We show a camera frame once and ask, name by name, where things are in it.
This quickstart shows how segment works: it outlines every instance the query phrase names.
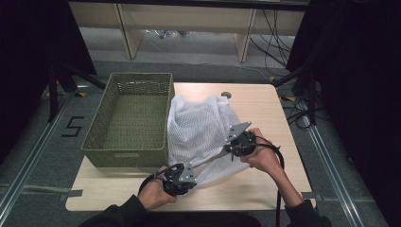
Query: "small round object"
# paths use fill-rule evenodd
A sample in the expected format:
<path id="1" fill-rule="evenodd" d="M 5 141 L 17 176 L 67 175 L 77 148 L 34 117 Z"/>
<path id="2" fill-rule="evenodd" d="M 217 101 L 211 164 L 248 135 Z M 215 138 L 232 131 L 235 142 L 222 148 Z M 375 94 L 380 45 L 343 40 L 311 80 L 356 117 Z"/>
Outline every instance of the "small round object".
<path id="1" fill-rule="evenodd" d="M 221 96 L 226 96 L 228 99 L 230 99 L 232 97 L 231 93 L 229 93 L 229 92 L 223 92 L 223 93 L 221 93 Z"/>

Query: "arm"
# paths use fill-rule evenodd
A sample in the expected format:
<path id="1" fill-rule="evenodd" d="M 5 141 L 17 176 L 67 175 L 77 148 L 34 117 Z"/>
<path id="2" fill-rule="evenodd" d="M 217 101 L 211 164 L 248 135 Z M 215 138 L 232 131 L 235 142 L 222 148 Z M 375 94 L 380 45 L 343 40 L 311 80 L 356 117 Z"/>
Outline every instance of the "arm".
<path id="1" fill-rule="evenodd" d="M 263 138 L 257 138 L 256 143 L 267 144 L 260 129 L 251 129 L 250 131 L 257 137 Z M 319 217 L 310 201 L 304 201 L 292 185 L 284 169 L 281 168 L 273 150 L 257 147 L 252 154 L 242 156 L 241 162 L 249 163 L 251 167 L 255 167 L 271 176 L 286 204 L 291 226 L 331 226 L 328 218 Z"/>
<path id="2" fill-rule="evenodd" d="M 103 212 L 80 224 L 80 227 L 134 226 L 147 215 L 149 210 L 176 201 L 177 198 L 168 195 L 163 190 L 162 180 L 152 180 L 144 186 L 138 197 L 131 196 L 121 206 L 109 206 Z"/>

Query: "white mesh bag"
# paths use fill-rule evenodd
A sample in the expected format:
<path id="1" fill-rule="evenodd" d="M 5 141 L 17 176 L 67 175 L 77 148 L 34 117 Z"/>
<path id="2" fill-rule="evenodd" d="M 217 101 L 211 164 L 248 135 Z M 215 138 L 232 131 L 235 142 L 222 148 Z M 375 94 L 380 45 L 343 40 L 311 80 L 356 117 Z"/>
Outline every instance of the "white mesh bag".
<path id="1" fill-rule="evenodd" d="M 197 184 L 233 175 L 249 165 L 231 155 L 220 156 L 230 126 L 239 123 L 227 97 L 210 96 L 203 102 L 187 102 L 176 95 L 167 121 L 168 162 L 192 163 Z"/>

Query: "wicker basket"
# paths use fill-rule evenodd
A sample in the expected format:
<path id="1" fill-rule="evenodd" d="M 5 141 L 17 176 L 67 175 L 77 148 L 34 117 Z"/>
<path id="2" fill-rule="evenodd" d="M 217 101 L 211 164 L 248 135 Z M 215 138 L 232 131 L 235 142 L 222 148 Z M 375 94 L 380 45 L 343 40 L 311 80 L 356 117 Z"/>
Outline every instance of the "wicker basket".
<path id="1" fill-rule="evenodd" d="M 171 74 L 113 73 L 82 145 L 96 167 L 167 165 Z"/>

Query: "black sleeve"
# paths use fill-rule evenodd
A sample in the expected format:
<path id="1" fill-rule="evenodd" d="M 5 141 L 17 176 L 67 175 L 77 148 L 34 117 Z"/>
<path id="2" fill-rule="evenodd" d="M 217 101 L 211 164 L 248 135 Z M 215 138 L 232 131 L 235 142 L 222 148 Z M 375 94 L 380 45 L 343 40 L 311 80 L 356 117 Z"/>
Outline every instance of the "black sleeve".
<path id="1" fill-rule="evenodd" d="M 286 207 L 290 220 L 290 227 L 331 227 L 330 219 L 320 217 L 313 209 L 310 200 L 306 200 L 296 207 Z"/>
<path id="2" fill-rule="evenodd" d="M 111 205 L 98 215 L 95 215 L 79 227 L 115 227 L 115 226 L 134 226 L 147 214 L 147 210 L 135 196 L 131 196 L 121 206 Z"/>

